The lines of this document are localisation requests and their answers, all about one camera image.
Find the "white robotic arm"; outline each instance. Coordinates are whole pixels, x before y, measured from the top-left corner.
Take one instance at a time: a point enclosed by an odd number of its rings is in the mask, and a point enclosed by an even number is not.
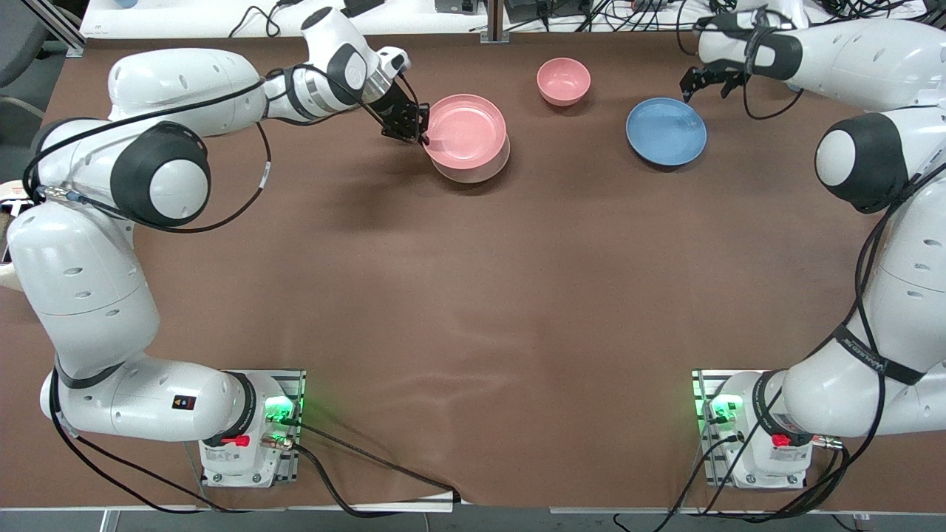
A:
[[[946,161],[946,33],[896,20],[797,21],[790,9],[705,19],[699,57],[706,68],[681,81],[684,98],[713,82],[727,84],[725,97],[751,71],[868,111],[825,133],[815,171],[858,211],[880,211],[911,178]],[[860,436],[871,428],[878,372],[885,405],[877,434],[946,430],[944,184],[946,177],[934,178],[887,225],[864,294],[876,352],[855,312],[803,362],[737,374],[711,403],[710,417],[727,418],[717,428],[721,437],[749,434],[759,421],[767,433],[759,430],[735,464],[736,486],[800,488],[812,434]],[[726,456],[731,465],[735,452]]]
[[[403,50],[375,52],[330,8],[313,13],[303,34],[309,61],[265,79],[243,57],[220,50],[159,50],[117,62],[108,120],[65,120],[38,133],[31,184],[47,201],[8,231],[12,267],[56,348],[64,424],[200,440],[208,481],[217,486],[272,483],[280,453],[272,446],[287,434],[275,421],[294,405],[264,373],[144,353],[159,317],[133,251],[134,222],[173,228],[198,218],[211,189],[201,137],[265,118],[310,124],[361,106],[383,134],[424,140],[427,106],[395,82],[411,66]],[[41,392],[48,417],[52,375]]]

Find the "bowl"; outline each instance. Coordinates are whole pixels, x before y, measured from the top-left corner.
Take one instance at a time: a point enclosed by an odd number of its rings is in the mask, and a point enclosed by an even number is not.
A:
[[[492,102],[454,95],[430,106],[424,150],[435,168],[458,183],[481,183],[509,160],[506,121]]]
[[[693,107],[672,98],[650,98],[634,107],[625,124],[638,154],[665,167],[695,159],[707,145],[707,127]]]
[[[591,86],[591,74],[580,62],[560,57],[548,60],[535,75],[538,91],[552,105],[565,107],[580,100]]]

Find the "brown tabletop surface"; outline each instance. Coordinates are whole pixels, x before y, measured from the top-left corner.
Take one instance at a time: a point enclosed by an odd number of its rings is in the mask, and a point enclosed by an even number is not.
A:
[[[670,505],[698,437],[691,370],[790,365],[850,305],[872,220],[826,191],[812,161],[826,129],[857,111],[807,95],[759,122],[738,91],[721,100],[710,88],[692,103],[709,131],[705,152],[667,172],[632,152],[624,121],[645,98],[678,97],[694,59],[672,33],[371,43],[409,51],[425,101],[493,101],[512,144],[507,168],[484,186],[453,185],[363,112],[312,128],[266,123],[272,175],[245,215],[199,235],[136,231],[162,316],[149,355],[302,367],[307,420],[474,504]],[[106,116],[117,59],[183,45],[233,50],[260,72],[306,59],[296,39],[92,43],[66,61],[47,120]],[[592,77],[565,111],[535,86],[539,65],[559,56]],[[753,79],[749,103],[769,113],[791,95]],[[264,161],[254,128],[207,144],[214,186],[199,223],[241,205]],[[136,505],[56,437],[38,399],[51,344],[21,293],[0,290],[0,305],[2,506]],[[195,486],[179,443],[90,438]],[[351,502],[438,491],[307,442]],[[944,443],[878,438],[824,507],[944,511]],[[105,469],[160,503],[193,503]],[[697,483],[690,504],[707,491]],[[771,509],[792,496],[728,491],[720,508]],[[209,492],[242,507],[330,503],[307,463],[289,487]]]

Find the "blue plate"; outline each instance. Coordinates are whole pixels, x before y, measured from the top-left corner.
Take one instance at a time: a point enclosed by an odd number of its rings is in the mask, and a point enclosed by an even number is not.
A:
[[[641,157],[667,167],[685,165],[707,145],[703,118],[682,101],[650,98],[627,116],[627,140]]]

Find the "small pink bowl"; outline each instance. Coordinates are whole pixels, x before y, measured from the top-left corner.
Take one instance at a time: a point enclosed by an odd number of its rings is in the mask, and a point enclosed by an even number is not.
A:
[[[552,105],[565,107],[580,100],[591,86],[591,74],[578,61],[566,57],[546,61],[535,75],[538,90]]]
[[[458,183],[486,181],[509,159],[506,121],[486,98],[454,95],[434,103],[427,137],[433,165]]]

